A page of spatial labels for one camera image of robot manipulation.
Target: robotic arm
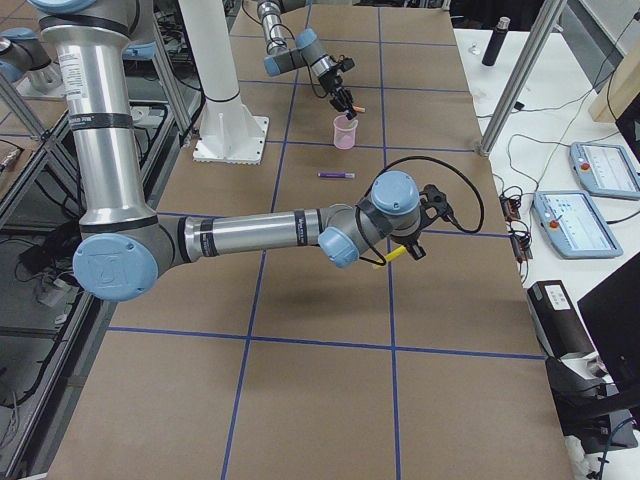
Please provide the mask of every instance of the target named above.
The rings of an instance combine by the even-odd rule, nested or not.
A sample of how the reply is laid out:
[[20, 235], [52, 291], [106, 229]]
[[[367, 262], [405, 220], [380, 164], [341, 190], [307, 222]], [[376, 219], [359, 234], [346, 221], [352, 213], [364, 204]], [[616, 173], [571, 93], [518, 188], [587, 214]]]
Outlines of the robotic arm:
[[[418, 245], [422, 229], [446, 219], [446, 197], [432, 186], [419, 191], [399, 171], [380, 175], [354, 207], [222, 219], [158, 217], [143, 195], [122, 65], [123, 50], [138, 29], [147, 28], [143, 19], [151, 0], [122, 1], [120, 8], [112, 0], [30, 2], [42, 12], [43, 37], [58, 50], [86, 194], [74, 273], [97, 297], [129, 300], [174, 266], [251, 250], [319, 245], [342, 268], [391, 236], [418, 259], [424, 256]], [[437, 214], [429, 217], [433, 208]]]
[[27, 74], [31, 86], [48, 93], [62, 84], [60, 70], [28, 28], [11, 28], [0, 33], [0, 73], [11, 83]]
[[309, 66], [320, 82], [329, 103], [339, 112], [346, 112], [351, 120], [357, 113], [353, 108], [351, 92], [342, 86], [341, 73], [351, 70], [355, 63], [345, 57], [336, 61], [329, 56], [320, 43], [316, 33], [307, 28], [295, 39], [296, 48], [287, 46], [285, 31], [288, 29], [280, 19], [281, 14], [306, 6], [306, 0], [259, 0], [258, 19], [262, 24], [267, 44], [267, 56], [264, 66], [267, 73], [275, 77], [301, 67]]

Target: label on robot arm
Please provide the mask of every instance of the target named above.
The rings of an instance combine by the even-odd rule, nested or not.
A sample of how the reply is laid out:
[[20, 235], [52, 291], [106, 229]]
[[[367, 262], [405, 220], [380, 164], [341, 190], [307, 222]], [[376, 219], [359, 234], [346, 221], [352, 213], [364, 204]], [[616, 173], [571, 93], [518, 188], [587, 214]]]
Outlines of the label on robot arm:
[[87, 98], [87, 81], [80, 61], [80, 55], [65, 53], [58, 58], [67, 94], [67, 100]]
[[567, 300], [560, 285], [546, 285], [544, 289], [547, 291], [547, 297], [554, 310], [571, 310], [569, 300]]

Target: blue-framed tablet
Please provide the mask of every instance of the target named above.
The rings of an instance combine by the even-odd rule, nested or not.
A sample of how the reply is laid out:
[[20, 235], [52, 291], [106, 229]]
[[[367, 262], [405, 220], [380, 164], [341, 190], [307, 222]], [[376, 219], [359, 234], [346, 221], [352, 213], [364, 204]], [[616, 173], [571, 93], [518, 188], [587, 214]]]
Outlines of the blue-framed tablet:
[[534, 212], [564, 258], [612, 258], [622, 248], [584, 190], [536, 192]]
[[575, 142], [570, 156], [580, 183], [592, 195], [640, 200], [640, 177], [624, 147]]

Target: white table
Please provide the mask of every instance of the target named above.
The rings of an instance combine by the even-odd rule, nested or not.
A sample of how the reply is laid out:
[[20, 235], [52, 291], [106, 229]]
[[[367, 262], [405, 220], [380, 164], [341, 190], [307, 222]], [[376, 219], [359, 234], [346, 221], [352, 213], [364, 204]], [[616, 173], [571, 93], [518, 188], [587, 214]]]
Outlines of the white table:
[[[482, 65], [482, 55], [491, 35], [490, 31], [456, 30], [456, 39], [462, 63], [464, 65], [469, 88], [473, 95], [474, 106], [479, 117], [490, 115], [504, 89], [513, 66], [522, 50], [528, 33], [510, 32], [493, 67]], [[476, 45], [479, 54], [471, 47]], [[525, 109], [557, 107], [575, 100], [591, 88], [577, 60], [571, 53], [564, 38], [559, 33], [550, 36], [538, 62], [536, 63], [519, 101]], [[588, 107], [596, 97], [589, 93], [580, 108], [581, 102], [575, 102], [561, 110], [545, 112], [520, 112], [510, 116], [504, 130], [490, 155], [495, 174], [502, 177], [506, 186], [519, 185], [525, 193], [533, 192], [534, 183], [516, 173], [509, 167], [507, 144], [514, 134], [524, 134], [537, 140], [558, 142], [579, 110], [578, 116], [562, 139], [562, 143], [590, 141], [616, 133], [614, 124], [595, 123], [589, 116]], [[480, 128], [484, 131], [489, 118], [479, 118]], [[633, 158], [622, 135], [615, 134], [603, 143], [623, 145]], [[547, 173], [540, 181], [540, 190], [578, 190], [580, 185], [572, 171], [568, 149], [562, 146], [546, 145], [524, 138], [514, 138], [510, 152], [513, 165], [530, 176], [539, 179], [544, 166], [551, 157]], [[500, 180], [496, 179], [496, 188], [501, 190]], [[532, 196], [525, 195], [520, 209], [523, 220], [531, 227], [533, 260], [529, 262], [529, 273], [524, 287], [528, 288], [539, 280], [562, 280], [571, 299], [577, 302], [583, 295], [600, 283], [607, 275], [640, 251], [640, 215], [624, 223], [612, 225], [611, 229], [624, 249], [624, 255], [614, 259], [565, 260], [553, 250], [544, 238], [542, 229], [531, 221], [529, 208]], [[640, 202], [596, 198], [595, 202], [607, 220], [626, 217], [640, 209]], [[596, 457], [589, 455], [592, 468], [599, 466]], [[640, 449], [611, 452], [611, 461], [606, 466], [606, 480], [637, 480], [640, 472]]]

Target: black tube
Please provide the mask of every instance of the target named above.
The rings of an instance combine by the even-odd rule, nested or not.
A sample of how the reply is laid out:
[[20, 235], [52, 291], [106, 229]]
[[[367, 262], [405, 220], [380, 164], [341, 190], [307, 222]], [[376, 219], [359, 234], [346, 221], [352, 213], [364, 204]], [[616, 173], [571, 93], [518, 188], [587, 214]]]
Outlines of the black tube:
[[509, 31], [510, 22], [511, 20], [508, 17], [500, 17], [498, 25], [496, 25], [496, 28], [493, 29], [493, 34], [491, 34], [487, 51], [484, 53], [484, 57], [482, 57], [483, 65], [491, 67], [496, 63], [504, 39]]

